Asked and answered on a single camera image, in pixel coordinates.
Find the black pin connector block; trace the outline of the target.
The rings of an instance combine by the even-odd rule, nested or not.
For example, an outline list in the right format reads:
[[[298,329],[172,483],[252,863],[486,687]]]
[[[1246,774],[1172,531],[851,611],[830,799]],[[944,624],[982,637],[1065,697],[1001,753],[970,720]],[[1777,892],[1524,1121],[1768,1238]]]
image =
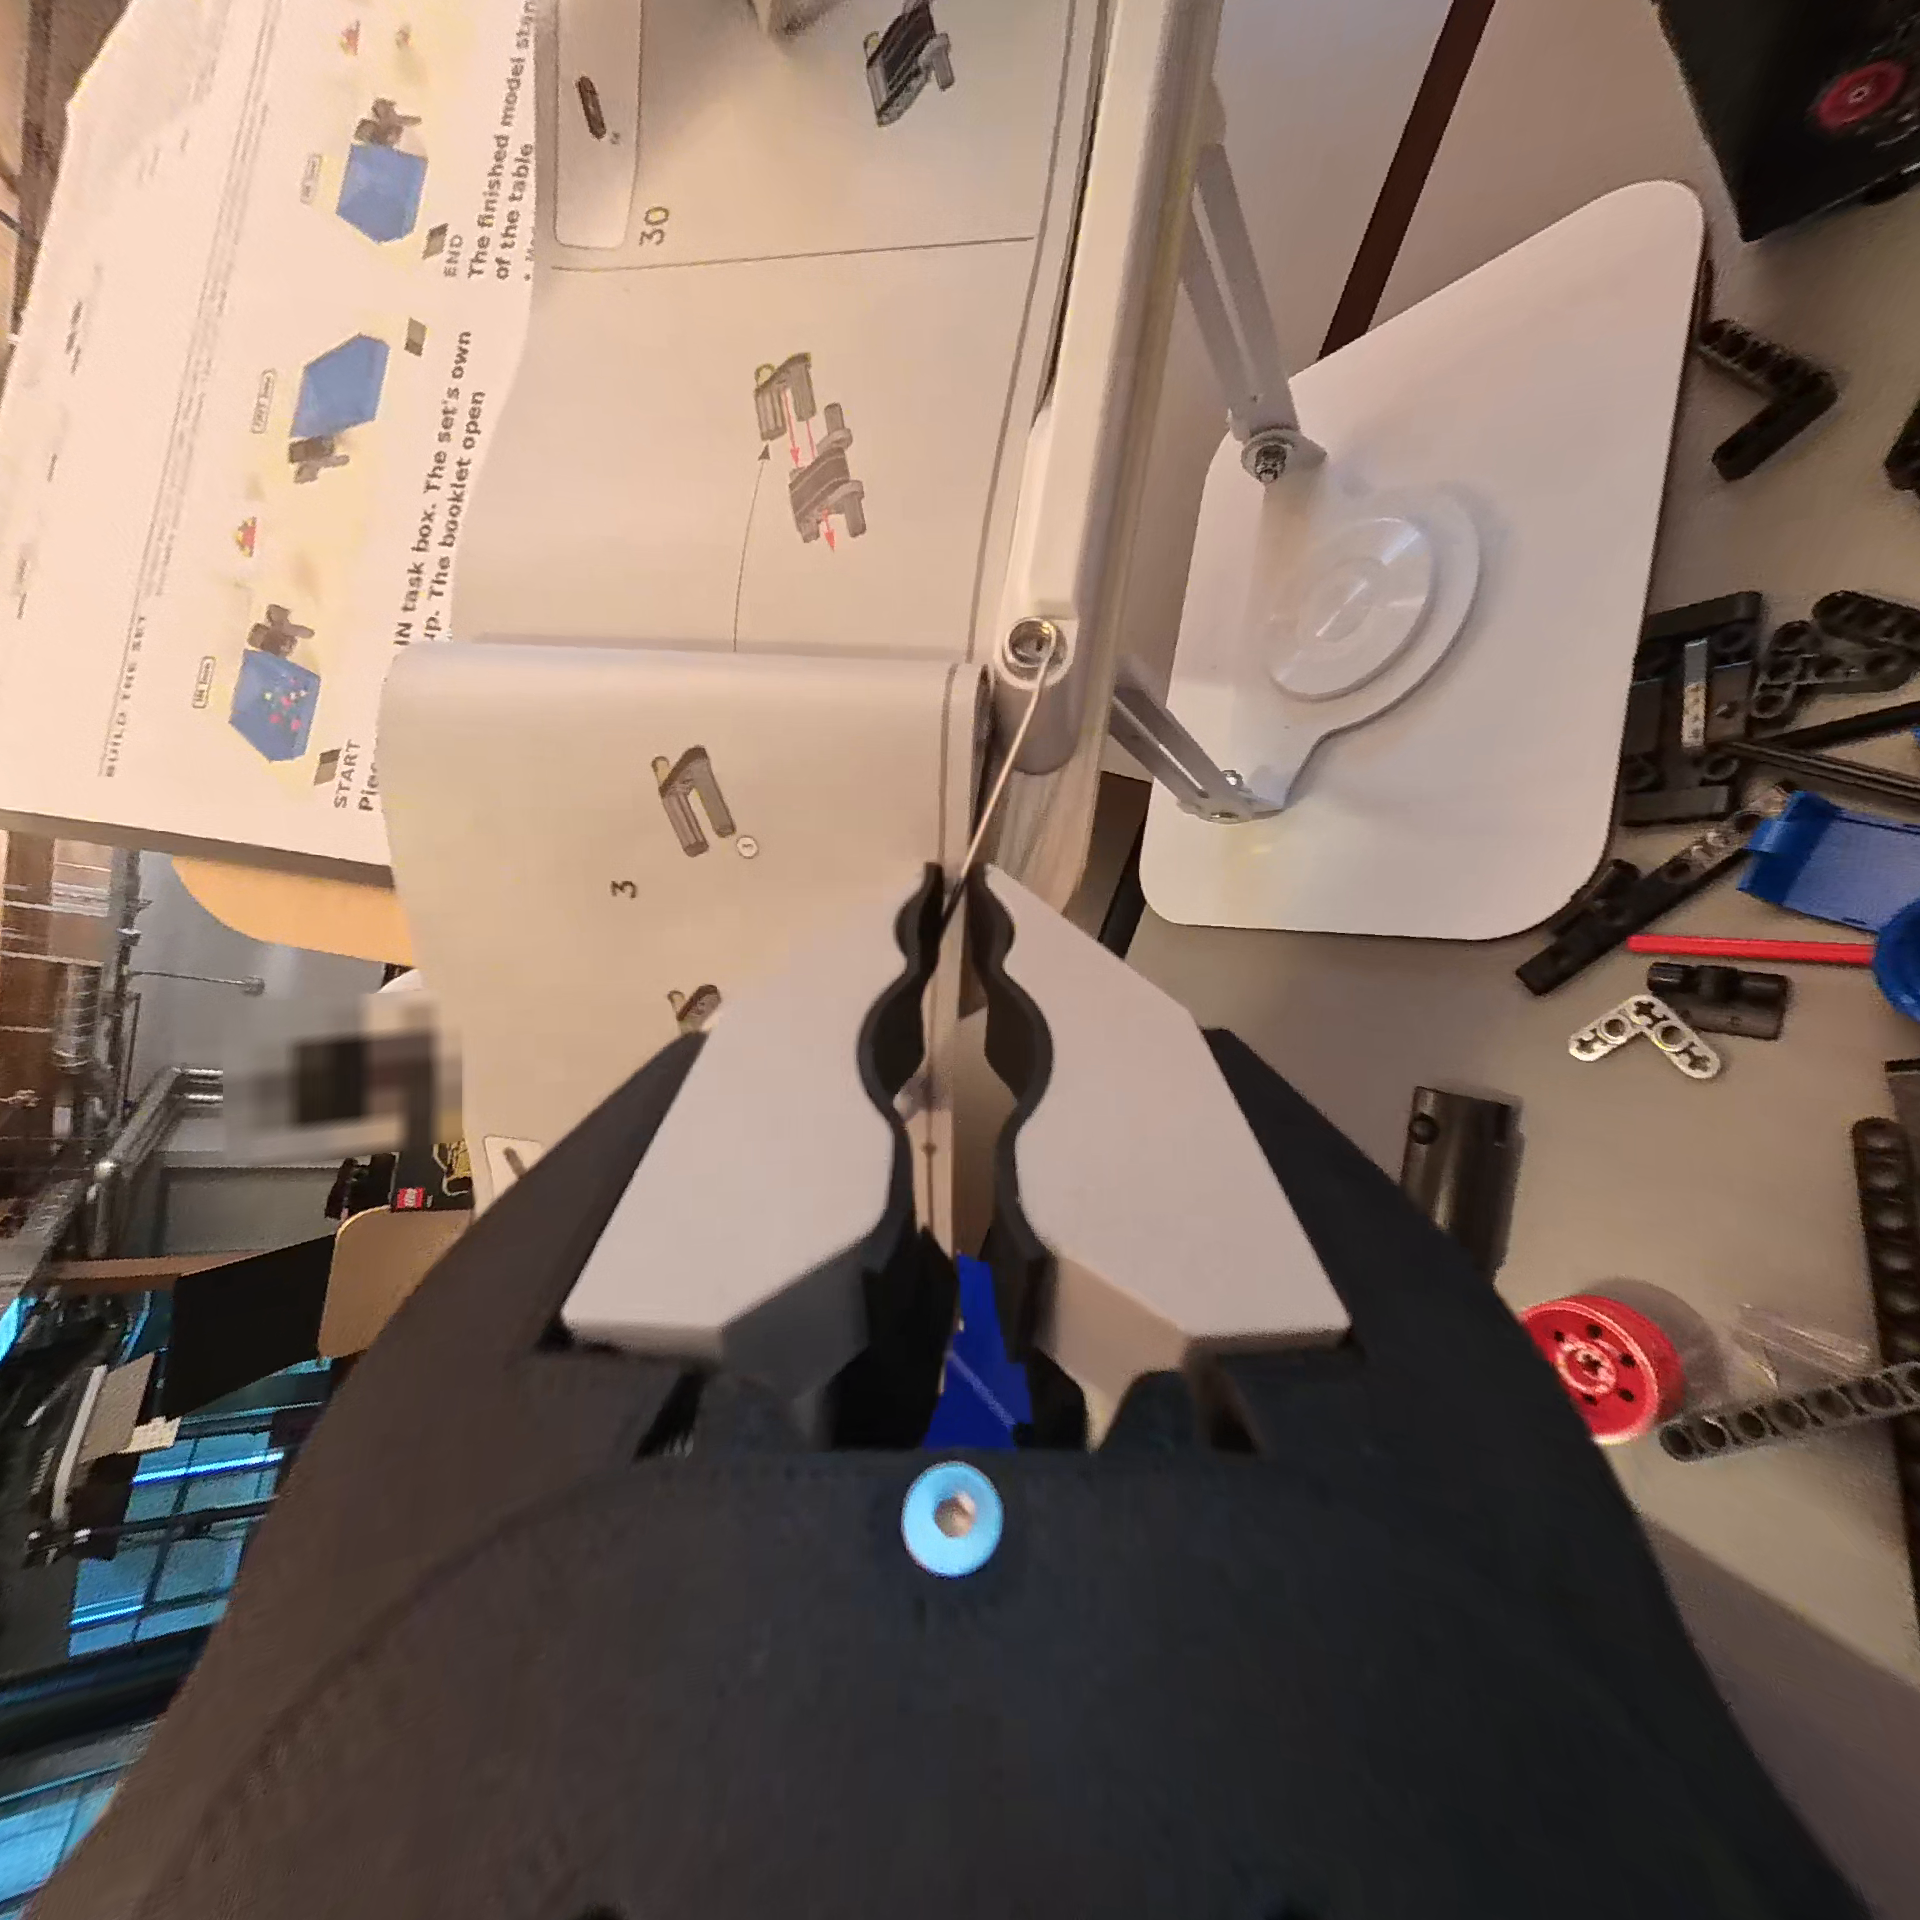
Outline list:
[[[1777,1041],[1793,1008],[1786,974],[1708,963],[1648,964],[1645,995],[1702,1037]]]

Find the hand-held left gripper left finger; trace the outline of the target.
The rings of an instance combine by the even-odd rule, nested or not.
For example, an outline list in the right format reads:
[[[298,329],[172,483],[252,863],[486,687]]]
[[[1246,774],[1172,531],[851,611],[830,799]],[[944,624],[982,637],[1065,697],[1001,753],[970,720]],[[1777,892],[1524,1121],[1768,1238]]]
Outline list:
[[[944,902],[939,867],[904,869],[720,1012],[565,1301],[571,1336],[761,1388],[832,1447],[924,1438],[958,1285],[898,1097]]]

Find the clear plastic wrapper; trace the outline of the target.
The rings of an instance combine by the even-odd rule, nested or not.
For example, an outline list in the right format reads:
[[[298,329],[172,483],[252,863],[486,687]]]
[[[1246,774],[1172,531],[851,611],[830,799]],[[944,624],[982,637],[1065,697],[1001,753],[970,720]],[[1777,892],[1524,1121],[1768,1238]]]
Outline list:
[[[1834,1385],[1881,1367],[1874,1340],[1818,1328],[1752,1302],[1734,1313],[1734,1343],[1778,1391]]]

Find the printed task sheet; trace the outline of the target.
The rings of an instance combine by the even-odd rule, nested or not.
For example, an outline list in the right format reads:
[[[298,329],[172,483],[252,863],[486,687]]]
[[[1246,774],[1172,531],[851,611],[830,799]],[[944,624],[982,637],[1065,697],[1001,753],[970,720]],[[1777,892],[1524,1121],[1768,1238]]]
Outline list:
[[[5,387],[6,815],[390,863],[536,209],[538,4],[126,4]]]

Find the red spoked wheel hub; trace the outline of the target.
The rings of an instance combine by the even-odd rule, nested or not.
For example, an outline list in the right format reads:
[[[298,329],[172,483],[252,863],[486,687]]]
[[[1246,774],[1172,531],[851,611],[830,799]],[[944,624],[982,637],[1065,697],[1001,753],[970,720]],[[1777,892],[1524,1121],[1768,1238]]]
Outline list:
[[[1521,1326],[1600,1447],[1634,1445],[1684,1406],[1682,1352],[1634,1304],[1570,1294],[1521,1310]]]

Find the black long studless beam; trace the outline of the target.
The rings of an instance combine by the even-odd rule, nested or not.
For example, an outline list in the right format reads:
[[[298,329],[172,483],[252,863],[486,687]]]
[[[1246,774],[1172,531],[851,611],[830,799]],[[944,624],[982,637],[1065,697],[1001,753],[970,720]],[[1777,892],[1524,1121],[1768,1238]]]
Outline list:
[[[1898,1119],[1852,1132],[1862,1263],[1885,1367],[1918,1361],[1918,1174]]]

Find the black double liftarm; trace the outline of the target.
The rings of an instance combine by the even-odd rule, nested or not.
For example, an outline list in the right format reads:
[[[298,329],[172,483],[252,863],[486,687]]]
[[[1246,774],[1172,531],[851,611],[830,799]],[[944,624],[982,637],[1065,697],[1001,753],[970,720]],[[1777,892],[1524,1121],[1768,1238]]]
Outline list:
[[[1756,653],[1747,731],[1787,731],[1806,700],[1880,695],[1904,687],[1918,670],[1918,608],[1885,597],[1837,590],[1810,617],[1769,633]]]

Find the printed toy truck set box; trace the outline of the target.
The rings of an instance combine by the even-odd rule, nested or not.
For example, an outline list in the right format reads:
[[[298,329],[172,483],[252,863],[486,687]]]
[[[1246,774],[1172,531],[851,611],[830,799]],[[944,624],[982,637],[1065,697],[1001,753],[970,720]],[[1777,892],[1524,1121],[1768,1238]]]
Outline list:
[[[1916,189],[1916,1],[1657,1],[1747,241]]]

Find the black rectangular frame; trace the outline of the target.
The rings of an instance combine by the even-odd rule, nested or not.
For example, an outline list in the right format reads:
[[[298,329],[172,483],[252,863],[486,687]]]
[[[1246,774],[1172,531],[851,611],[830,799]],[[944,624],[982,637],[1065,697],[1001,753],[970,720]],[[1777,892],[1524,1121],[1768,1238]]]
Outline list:
[[[1709,824],[1739,801],[1768,601],[1730,592],[1644,620],[1628,691],[1616,821]]]

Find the blue fairing panel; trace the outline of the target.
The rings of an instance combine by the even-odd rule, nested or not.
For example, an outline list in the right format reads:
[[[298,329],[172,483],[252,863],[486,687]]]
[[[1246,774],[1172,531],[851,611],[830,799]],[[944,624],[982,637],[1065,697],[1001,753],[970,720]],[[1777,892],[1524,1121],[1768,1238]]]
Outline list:
[[[1877,933],[1918,901],[1918,824],[1794,793],[1754,829],[1739,892]]]

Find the open instruction booklet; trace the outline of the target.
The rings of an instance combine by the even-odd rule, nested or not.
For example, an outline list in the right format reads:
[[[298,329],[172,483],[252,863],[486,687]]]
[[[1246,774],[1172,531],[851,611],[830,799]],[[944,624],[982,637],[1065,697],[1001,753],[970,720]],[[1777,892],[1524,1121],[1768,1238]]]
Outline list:
[[[536,283],[390,870],[474,1205],[970,839],[1104,4],[542,4]]]

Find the metal wire page holder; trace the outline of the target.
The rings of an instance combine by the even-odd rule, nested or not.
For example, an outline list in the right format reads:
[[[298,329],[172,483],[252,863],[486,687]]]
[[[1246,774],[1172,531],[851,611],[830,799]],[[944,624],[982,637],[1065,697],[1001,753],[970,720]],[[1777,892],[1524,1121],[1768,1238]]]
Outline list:
[[[1053,681],[1065,672],[1065,665],[1070,663],[1073,637],[1067,633],[1067,627],[1059,617],[1029,615],[1011,628],[1001,652],[1008,665],[1018,665],[1024,672],[1024,708],[1020,712],[1011,742],[998,756],[998,771],[987,787],[986,799],[976,808],[976,823],[968,841],[968,851],[962,852],[948,880],[939,916],[941,934],[946,934],[965,899],[972,870],[978,863],[978,857],[990,839],[995,819],[1001,808],[1001,797],[1020,766],[1024,742],[1030,729],[1035,726],[1037,712],[1044,705]]]

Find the red axle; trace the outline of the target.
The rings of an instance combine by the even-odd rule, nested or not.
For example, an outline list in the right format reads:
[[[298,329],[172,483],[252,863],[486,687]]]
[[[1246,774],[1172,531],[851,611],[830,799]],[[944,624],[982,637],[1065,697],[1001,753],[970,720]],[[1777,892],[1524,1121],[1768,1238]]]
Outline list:
[[[1744,940],[1721,934],[1661,934],[1652,931],[1630,934],[1624,948],[1660,963],[1699,963],[1739,969],[1869,969],[1877,958],[1877,943],[1873,941]]]

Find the white booklet stand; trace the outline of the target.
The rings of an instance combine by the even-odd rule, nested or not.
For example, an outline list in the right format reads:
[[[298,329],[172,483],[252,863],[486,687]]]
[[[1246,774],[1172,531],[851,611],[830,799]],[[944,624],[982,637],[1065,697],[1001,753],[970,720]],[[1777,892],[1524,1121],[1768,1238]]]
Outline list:
[[[1219,132],[1221,4],[1099,4],[1003,643],[1073,637],[982,857],[1062,901],[1104,742],[1174,923],[1492,941],[1613,821],[1708,222],[1652,179],[1291,375]]]

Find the grey thin angled liftarm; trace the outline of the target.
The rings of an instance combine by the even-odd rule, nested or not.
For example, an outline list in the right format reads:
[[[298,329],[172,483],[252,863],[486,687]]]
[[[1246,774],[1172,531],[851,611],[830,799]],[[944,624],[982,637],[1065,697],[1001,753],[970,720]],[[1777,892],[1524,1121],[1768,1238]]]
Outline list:
[[[1621,999],[1605,1014],[1584,1021],[1569,1037],[1569,1055],[1582,1064],[1596,1064],[1638,1041],[1654,1046],[1673,1069],[1693,1083],[1709,1083],[1721,1076],[1723,1061],[1717,1046],[1690,1020],[1652,995]]]

